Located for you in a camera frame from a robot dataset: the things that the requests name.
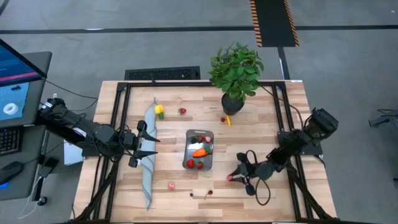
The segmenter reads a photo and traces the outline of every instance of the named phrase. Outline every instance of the potted plant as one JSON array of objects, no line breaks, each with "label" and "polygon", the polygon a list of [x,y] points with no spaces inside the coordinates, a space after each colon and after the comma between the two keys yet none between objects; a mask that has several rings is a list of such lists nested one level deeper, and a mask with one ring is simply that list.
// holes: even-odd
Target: potted plant
[{"label": "potted plant", "polygon": [[247,96],[254,96],[257,78],[264,65],[258,53],[249,50],[247,45],[233,43],[227,49],[219,49],[217,56],[211,58],[210,82],[225,93],[221,99],[224,112],[234,115],[242,109]]}]

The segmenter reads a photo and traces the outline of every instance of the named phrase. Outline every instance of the yellow pepper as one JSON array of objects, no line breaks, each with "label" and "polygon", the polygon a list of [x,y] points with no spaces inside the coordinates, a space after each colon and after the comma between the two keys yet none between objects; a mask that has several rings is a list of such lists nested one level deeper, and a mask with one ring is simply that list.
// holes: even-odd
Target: yellow pepper
[{"label": "yellow pepper", "polygon": [[159,119],[163,119],[164,118],[164,109],[162,105],[156,105],[155,106],[155,114],[159,117]]},{"label": "yellow pepper", "polygon": [[228,115],[226,116],[226,122],[228,123],[228,126],[231,127],[231,119]]}]

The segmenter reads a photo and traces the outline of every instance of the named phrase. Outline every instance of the gray towel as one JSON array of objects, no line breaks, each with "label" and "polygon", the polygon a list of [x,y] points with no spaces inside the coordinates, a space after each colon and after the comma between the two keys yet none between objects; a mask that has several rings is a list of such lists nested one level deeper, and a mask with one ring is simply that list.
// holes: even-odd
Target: gray towel
[{"label": "gray towel", "polygon": [[[156,114],[155,114],[155,106],[156,102],[149,106],[147,111],[145,112],[145,122],[147,123],[147,133],[156,138]],[[156,147],[156,142],[153,141],[142,141],[141,149],[143,151],[151,151],[154,152]],[[154,176],[154,168],[155,168],[155,155],[147,156],[142,158],[142,189],[145,195],[145,205],[147,210],[152,203],[152,177]]]}]

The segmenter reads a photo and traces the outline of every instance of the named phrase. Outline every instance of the metal tray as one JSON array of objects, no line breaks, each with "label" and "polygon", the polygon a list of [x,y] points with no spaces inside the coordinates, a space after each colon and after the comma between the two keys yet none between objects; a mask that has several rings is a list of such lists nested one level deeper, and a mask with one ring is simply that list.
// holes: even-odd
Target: metal tray
[{"label": "metal tray", "polygon": [[[202,135],[203,137],[209,136],[211,138],[211,142],[207,143],[206,141],[203,141],[201,143],[197,142],[195,144],[191,144],[189,139],[191,137],[200,136],[200,135]],[[206,171],[206,170],[211,169],[211,166],[213,165],[213,153],[207,154],[206,156],[203,156],[203,157],[193,157],[192,156],[193,152],[195,152],[195,150],[197,150],[197,149],[200,149],[201,147],[209,147],[210,150],[213,150],[214,149],[214,134],[211,131],[194,130],[194,129],[188,130],[187,135],[186,135],[186,140],[185,140],[184,160],[182,161],[182,166],[184,168],[186,168],[187,170],[200,170],[200,171]],[[194,168],[187,167],[187,161],[189,159],[193,159],[195,161]],[[202,169],[197,169],[198,162],[203,163]]]}]

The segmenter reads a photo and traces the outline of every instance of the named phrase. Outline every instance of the black plant pot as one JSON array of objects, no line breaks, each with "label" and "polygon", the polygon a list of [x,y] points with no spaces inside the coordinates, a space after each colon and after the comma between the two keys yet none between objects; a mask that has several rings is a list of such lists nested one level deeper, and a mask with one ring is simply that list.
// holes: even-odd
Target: black plant pot
[{"label": "black plant pot", "polygon": [[242,99],[231,99],[225,93],[221,99],[221,104],[223,105],[224,113],[232,116],[242,109],[244,103]]}]

